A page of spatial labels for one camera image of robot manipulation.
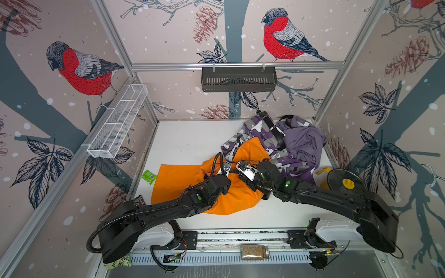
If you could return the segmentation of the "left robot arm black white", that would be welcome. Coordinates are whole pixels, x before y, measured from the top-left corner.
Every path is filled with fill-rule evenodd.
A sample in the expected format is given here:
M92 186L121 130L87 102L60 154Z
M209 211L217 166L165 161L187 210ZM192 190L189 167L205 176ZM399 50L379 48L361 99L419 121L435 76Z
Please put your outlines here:
M230 186L223 154L219 152L213 160L210 176L184 189L179 198L154 205L136 205L130 200L118 206L89 236L86 249L102 254L105 264L112 263L127 255L145 231L210 210L220 195L228 193Z

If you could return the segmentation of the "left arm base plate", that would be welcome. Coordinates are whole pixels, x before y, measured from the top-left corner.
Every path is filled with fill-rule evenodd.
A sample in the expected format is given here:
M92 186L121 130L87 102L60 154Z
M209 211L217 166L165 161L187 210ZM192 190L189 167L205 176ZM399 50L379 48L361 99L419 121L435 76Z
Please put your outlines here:
M196 250L198 243L197 231L185 231L182 233L181 239L177 236L168 243L166 246L162 246L162 250Z

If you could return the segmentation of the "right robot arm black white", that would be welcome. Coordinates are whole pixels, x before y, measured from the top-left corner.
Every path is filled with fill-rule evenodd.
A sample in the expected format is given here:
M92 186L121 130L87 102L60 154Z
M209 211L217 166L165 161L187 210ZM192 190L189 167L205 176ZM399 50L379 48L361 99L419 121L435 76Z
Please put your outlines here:
M255 175L247 183L253 191L263 190L283 202L337 213L358 224L356 231L369 246L386 253L396 251L399 218L378 194L367 190L361 193L327 190L298 178L285 178L267 159L253 169Z

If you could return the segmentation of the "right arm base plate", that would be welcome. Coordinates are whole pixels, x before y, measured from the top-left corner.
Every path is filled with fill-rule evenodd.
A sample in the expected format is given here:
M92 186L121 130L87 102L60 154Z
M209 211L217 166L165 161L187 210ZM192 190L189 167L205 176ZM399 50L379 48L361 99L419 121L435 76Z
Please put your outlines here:
M335 241L326 242L315 233L307 233L306 230L295 229L287 231L286 243L291 249L336 249Z

